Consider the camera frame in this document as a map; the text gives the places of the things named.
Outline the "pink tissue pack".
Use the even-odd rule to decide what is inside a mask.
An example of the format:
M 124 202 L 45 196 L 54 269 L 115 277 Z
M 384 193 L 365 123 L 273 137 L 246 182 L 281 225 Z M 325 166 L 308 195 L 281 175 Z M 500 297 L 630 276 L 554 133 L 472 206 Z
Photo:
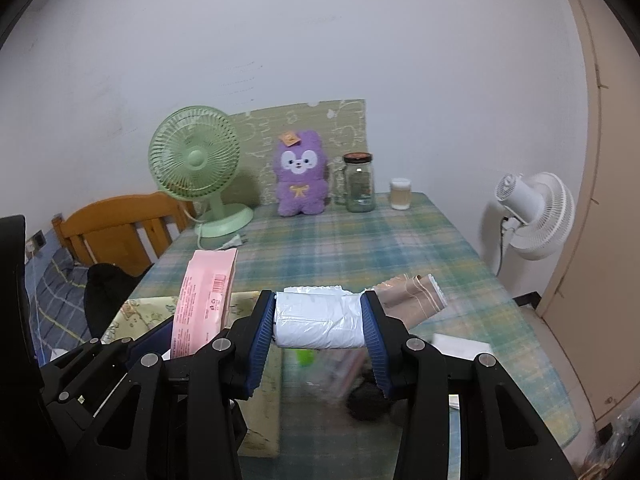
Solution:
M 171 359 L 192 356 L 224 328 L 236 249 L 196 250 L 186 267 L 172 321 Z

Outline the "green tissue pack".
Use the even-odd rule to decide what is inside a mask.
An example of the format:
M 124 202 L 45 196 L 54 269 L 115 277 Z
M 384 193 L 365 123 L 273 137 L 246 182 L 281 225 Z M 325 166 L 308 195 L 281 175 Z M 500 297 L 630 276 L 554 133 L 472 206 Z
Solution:
M 316 357 L 316 352 L 309 349 L 296 349 L 295 356 L 298 364 L 302 367 L 311 366 Z

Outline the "white plastic bag roll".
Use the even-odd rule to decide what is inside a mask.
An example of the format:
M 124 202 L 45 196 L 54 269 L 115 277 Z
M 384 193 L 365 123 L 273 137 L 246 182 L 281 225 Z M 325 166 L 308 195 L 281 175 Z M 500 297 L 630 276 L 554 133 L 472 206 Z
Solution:
M 273 340 L 285 349 L 364 346 L 361 294 L 341 287 L 289 287 L 277 292 Z

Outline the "black plastic bag roll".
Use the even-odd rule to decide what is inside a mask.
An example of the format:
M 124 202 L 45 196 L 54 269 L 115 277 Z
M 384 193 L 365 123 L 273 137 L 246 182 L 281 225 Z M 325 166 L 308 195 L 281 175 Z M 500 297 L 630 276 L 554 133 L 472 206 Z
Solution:
M 378 388 L 372 370 L 365 370 L 360 375 L 360 383 L 347 396 L 346 408 L 348 414 L 360 422 L 378 422 L 392 412 L 396 403 Z

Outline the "beige bag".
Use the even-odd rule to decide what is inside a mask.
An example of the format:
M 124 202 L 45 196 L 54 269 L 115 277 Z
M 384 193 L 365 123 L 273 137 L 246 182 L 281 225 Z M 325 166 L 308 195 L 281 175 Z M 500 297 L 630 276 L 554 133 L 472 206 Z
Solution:
M 433 274 L 402 274 L 373 287 L 387 316 L 412 330 L 447 307 Z

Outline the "white towel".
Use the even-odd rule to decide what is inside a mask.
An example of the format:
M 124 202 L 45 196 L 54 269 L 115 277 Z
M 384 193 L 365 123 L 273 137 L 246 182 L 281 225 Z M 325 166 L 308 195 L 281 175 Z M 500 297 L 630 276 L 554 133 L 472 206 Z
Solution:
M 490 344 L 455 336 L 434 333 L 431 345 L 444 356 L 473 361 L 481 354 L 494 354 Z

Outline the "clear plastic tube pack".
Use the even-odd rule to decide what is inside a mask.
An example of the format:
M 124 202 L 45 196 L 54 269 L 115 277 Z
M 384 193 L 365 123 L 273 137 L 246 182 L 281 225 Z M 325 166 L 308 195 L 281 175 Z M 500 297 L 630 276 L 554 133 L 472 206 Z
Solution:
M 340 402 L 352 391 L 367 359 L 365 348 L 320 350 L 307 370 L 306 385 L 323 401 Z

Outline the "clutter bags on floor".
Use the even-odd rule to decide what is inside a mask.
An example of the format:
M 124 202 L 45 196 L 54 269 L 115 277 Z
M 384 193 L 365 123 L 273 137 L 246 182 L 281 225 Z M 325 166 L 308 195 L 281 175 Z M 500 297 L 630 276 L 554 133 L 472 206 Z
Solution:
M 603 429 L 605 437 L 587 455 L 579 480 L 640 480 L 639 400 L 635 400 Z

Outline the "plaid tablecloth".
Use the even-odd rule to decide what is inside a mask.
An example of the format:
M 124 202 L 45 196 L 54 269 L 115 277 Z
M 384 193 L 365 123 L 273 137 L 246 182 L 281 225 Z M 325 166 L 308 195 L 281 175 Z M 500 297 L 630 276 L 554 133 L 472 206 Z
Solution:
M 419 326 L 419 336 L 486 342 L 559 444 L 578 435 L 570 398 L 521 309 L 425 195 L 414 194 L 405 211 L 380 195 L 364 214 L 331 206 L 318 216 L 283 218 L 262 206 L 244 236 L 233 282 L 238 292 L 296 285 L 360 292 L 401 274 L 433 275 L 447 305 Z M 388 419 L 360 422 L 342 404 L 322 401 L 292 351 L 283 355 L 280 421 L 278 456 L 243 458 L 245 478 L 388 479 L 394 472 L 399 427 Z

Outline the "plaid bedding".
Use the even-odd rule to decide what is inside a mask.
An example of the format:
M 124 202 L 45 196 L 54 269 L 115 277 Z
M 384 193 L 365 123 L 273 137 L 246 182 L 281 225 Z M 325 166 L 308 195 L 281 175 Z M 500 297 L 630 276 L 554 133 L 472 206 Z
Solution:
M 53 254 L 38 283 L 25 278 L 29 328 L 40 366 L 91 338 L 84 308 L 88 270 L 62 247 Z

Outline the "beige door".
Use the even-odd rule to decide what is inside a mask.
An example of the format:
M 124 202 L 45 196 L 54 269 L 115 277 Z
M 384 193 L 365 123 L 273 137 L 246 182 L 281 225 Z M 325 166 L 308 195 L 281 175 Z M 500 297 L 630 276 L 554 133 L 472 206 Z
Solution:
M 604 0 L 568 2 L 586 66 L 586 158 L 538 313 L 602 429 L 639 395 L 639 55 Z

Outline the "wooden chair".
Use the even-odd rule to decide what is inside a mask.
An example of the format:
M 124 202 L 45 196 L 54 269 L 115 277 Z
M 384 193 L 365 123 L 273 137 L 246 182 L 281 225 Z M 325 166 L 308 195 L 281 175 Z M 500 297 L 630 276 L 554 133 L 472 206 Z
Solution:
M 52 219 L 60 244 L 85 266 L 109 263 L 139 276 L 172 243 L 169 223 L 179 232 L 192 226 L 195 208 L 162 193 L 99 200 Z

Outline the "green desk fan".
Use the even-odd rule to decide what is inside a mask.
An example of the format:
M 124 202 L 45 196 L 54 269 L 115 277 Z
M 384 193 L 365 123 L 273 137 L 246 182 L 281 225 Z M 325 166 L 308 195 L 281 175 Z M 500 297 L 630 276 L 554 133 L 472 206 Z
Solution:
M 250 223 L 253 211 L 226 204 L 221 193 L 239 171 L 241 144 L 231 118 L 205 105 L 180 108 L 152 135 L 148 164 L 153 180 L 167 195 L 186 203 L 206 203 L 194 220 L 201 237 L 229 235 Z

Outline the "glass jar with lid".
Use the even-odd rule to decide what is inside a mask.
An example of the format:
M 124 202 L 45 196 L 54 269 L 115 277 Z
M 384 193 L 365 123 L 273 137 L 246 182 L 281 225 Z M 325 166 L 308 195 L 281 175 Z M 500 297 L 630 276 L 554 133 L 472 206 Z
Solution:
M 375 208 L 373 156 L 352 152 L 343 156 L 346 206 L 351 212 L 368 212 Z

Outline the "white standing fan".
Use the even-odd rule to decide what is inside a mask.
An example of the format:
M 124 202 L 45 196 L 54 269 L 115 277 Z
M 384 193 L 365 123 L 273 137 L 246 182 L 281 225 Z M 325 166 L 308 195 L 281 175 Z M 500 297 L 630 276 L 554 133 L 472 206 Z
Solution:
M 500 222 L 496 275 L 509 248 L 527 261 L 542 260 L 558 252 L 573 229 L 573 194 L 552 172 L 505 174 L 495 188 L 495 199 L 506 211 Z

